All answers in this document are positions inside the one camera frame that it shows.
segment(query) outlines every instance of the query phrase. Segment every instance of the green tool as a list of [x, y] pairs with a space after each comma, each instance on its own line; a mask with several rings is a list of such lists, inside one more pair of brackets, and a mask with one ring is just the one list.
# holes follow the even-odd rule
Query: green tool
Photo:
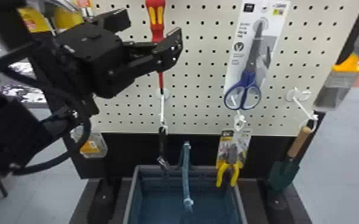
[[293, 178], [299, 170], [299, 163], [293, 161], [293, 159], [298, 155], [299, 150], [302, 148], [310, 133], [312, 133], [312, 130], [309, 127], [302, 127], [298, 137], [296, 137], [289, 149], [285, 160], [277, 161], [273, 164], [268, 178], [268, 185], [271, 189], [282, 191], [293, 181]]

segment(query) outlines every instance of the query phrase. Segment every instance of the plastic basket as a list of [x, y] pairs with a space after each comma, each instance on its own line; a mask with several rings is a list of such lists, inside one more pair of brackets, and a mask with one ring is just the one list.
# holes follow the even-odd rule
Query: plastic basket
[[[223, 181], [217, 188], [214, 167], [189, 171], [194, 201], [191, 223], [247, 224], [238, 186]], [[184, 204], [181, 171], [164, 174], [159, 166], [137, 166], [132, 179], [124, 224], [182, 224]]]

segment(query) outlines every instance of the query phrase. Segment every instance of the screwdriver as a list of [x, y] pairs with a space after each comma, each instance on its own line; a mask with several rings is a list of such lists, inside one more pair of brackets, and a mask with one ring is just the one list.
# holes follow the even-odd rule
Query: screwdriver
[[[166, 0], [145, 0], [145, 5], [150, 19], [151, 41], [160, 43], [164, 39], [164, 9]], [[164, 94], [163, 73], [159, 72], [160, 94]]]

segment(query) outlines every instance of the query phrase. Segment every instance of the white pegboard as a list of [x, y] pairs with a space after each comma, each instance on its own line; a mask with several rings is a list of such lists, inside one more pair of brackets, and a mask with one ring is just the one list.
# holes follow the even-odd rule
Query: white pegboard
[[[150, 41], [144, 1], [93, 0], [96, 14], [126, 8], [132, 26], [118, 35], [124, 41]], [[170, 133], [219, 134], [233, 127], [235, 111], [223, 103], [222, 88], [240, 0], [166, 1], [165, 33], [182, 28], [184, 50], [175, 67], [165, 72], [171, 97], [166, 102]], [[298, 0], [286, 18], [273, 61], [262, 86], [263, 99], [244, 111], [254, 135], [296, 136], [305, 114], [287, 102], [290, 89], [309, 89], [303, 105], [311, 111], [331, 66], [337, 60], [359, 13], [359, 0]], [[92, 124], [102, 132], [155, 133], [160, 101], [156, 73], [138, 78], [113, 99], [97, 98], [100, 114]]]

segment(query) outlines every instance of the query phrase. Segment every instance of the floor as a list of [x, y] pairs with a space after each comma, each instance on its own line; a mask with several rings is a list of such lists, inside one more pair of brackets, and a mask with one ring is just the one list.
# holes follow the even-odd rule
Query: floor
[[[56, 142], [32, 163], [62, 151], [63, 143]], [[0, 199], [0, 224], [68, 223], [86, 184], [71, 161], [4, 182], [10, 195]], [[339, 109], [327, 114], [294, 184], [314, 224], [359, 223], [359, 88], [352, 88]]]

